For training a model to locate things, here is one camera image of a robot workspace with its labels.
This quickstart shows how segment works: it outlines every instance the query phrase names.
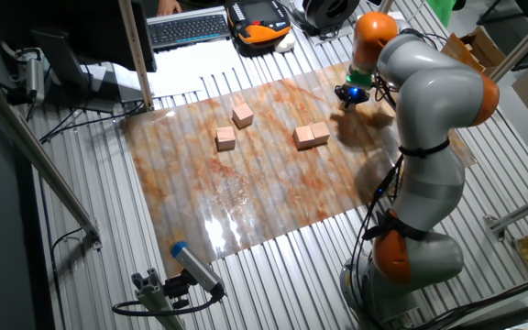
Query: green object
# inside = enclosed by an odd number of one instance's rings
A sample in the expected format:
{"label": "green object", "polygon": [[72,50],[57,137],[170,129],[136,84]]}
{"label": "green object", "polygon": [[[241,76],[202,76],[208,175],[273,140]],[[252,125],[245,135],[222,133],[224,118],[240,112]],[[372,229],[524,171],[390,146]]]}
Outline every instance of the green object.
{"label": "green object", "polygon": [[370,74],[362,74],[358,71],[353,71],[348,74],[346,81],[351,85],[369,89],[372,85],[372,76]]}
{"label": "green object", "polygon": [[427,4],[433,9],[444,27],[447,28],[456,0],[427,0]]}

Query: orange handheld device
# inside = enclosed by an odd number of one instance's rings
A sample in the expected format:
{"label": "orange handheld device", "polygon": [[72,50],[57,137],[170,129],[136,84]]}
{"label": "orange handheld device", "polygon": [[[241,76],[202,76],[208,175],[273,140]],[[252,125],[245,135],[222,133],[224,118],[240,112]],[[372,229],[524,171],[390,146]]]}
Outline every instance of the orange handheld device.
{"label": "orange handheld device", "polygon": [[227,19],[234,37],[254,48],[271,46],[291,30],[288,14],[276,1],[233,3]]}

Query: cardboard box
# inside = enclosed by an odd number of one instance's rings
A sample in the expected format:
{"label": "cardboard box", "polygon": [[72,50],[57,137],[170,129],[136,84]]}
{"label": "cardboard box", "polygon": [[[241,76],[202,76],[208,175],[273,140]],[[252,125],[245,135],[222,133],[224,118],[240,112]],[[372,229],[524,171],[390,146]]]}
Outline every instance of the cardboard box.
{"label": "cardboard box", "polygon": [[441,52],[487,76],[504,61],[504,54],[496,47],[482,27],[458,38],[455,33],[447,39]]}

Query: blue cap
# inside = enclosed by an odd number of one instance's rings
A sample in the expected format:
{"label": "blue cap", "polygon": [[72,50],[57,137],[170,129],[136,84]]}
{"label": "blue cap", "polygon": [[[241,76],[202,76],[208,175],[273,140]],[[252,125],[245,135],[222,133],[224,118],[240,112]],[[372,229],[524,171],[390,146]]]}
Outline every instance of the blue cap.
{"label": "blue cap", "polygon": [[181,251],[184,248],[186,248],[187,246],[188,246],[188,244],[185,241],[176,242],[172,246],[172,249],[170,250],[170,253],[172,254],[172,257],[176,259],[176,257],[179,255],[179,253],[181,253]]}

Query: metal slatted surface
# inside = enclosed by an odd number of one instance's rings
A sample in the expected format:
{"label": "metal slatted surface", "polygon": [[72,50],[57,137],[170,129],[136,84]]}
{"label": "metal slatted surface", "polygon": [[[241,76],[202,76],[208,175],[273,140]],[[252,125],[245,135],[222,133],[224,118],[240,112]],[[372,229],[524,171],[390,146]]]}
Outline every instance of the metal slatted surface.
{"label": "metal slatted surface", "polygon": [[[410,18],[420,0],[398,1],[391,10]],[[356,16],[370,10],[360,4]],[[352,26],[356,17],[350,18]],[[411,22],[420,31],[446,36],[428,5]],[[239,58],[241,66],[203,78],[204,90],[156,100],[157,108],[183,105],[208,97],[269,83],[349,60],[352,38],[344,37],[314,47],[300,31],[297,44],[286,54]],[[55,127],[67,111],[38,111],[30,124],[38,137]],[[124,110],[117,106],[117,113]],[[72,115],[83,123],[107,115]],[[463,248],[466,266],[459,276],[420,290],[420,310],[411,313],[417,325],[460,304],[480,300],[528,279],[509,243],[498,243],[481,218],[506,215],[528,201],[528,159],[496,115],[485,124],[458,131],[478,159],[467,169],[464,198],[435,230],[453,237]],[[164,274],[149,211],[127,143],[119,124],[111,120],[76,131],[66,131],[45,146],[60,172],[87,211],[96,219],[104,247],[92,251],[80,244],[83,234],[59,244],[60,301],[67,328],[158,329],[153,318],[127,318],[112,314],[111,305],[134,300],[130,275],[157,268]],[[37,192],[39,180],[35,179]],[[38,195],[42,239],[48,245],[44,204],[52,241],[78,228],[76,222],[44,183]],[[365,207],[338,214],[323,222],[280,236],[212,265],[225,282],[228,297],[206,311],[183,316],[189,329],[354,329],[358,327],[339,293],[341,265],[354,246]],[[520,237],[528,233],[526,219],[509,227]],[[364,246],[369,251],[367,242]],[[61,325],[59,299],[51,276],[49,286],[55,320]],[[192,290],[192,305],[207,300],[202,290]]]}

